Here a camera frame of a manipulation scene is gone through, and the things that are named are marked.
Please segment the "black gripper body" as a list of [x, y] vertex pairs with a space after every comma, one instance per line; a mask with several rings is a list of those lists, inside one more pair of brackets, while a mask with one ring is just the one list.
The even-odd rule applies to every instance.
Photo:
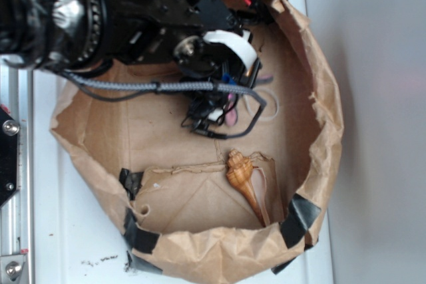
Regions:
[[178, 82], [150, 83], [149, 91], [189, 97], [183, 127], [221, 138], [210, 126], [223, 125], [229, 94], [263, 103], [254, 92], [262, 64], [252, 34], [222, 0], [144, 0], [142, 12], [149, 24], [141, 40], [142, 62], [174, 62], [182, 73]]

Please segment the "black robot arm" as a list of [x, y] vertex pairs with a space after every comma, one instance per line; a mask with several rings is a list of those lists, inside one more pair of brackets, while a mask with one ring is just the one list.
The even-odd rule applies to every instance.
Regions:
[[260, 0], [240, 14], [222, 0], [1, 0], [1, 62], [43, 70], [91, 97], [121, 91], [190, 98], [184, 127], [220, 138], [241, 96], [254, 91], [260, 59], [244, 28], [268, 18]]

